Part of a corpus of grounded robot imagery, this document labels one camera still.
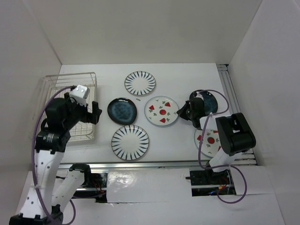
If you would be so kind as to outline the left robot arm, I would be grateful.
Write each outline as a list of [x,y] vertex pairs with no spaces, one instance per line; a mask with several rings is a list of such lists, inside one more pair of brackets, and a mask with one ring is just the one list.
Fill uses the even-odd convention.
[[78,122],[96,125],[102,112],[95,101],[88,111],[88,88],[79,85],[70,90],[64,97],[54,94],[41,112],[46,118],[36,122],[31,153],[33,183],[20,212],[10,218],[11,225],[61,225],[64,209],[72,203],[76,190],[92,183],[90,166],[76,163],[54,190],[70,130]]

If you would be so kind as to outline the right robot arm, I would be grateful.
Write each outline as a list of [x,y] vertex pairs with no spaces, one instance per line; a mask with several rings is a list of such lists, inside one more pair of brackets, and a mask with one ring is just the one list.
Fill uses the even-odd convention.
[[216,184],[233,167],[236,158],[256,145],[245,116],[240,112],[219,116],[217,100],[210,92],[191,95],[177,114],[191,121],[200,131],[196,136],[198,156],[211,157],[209,162],[201,165],[204,169],[202,177],[210,184]]

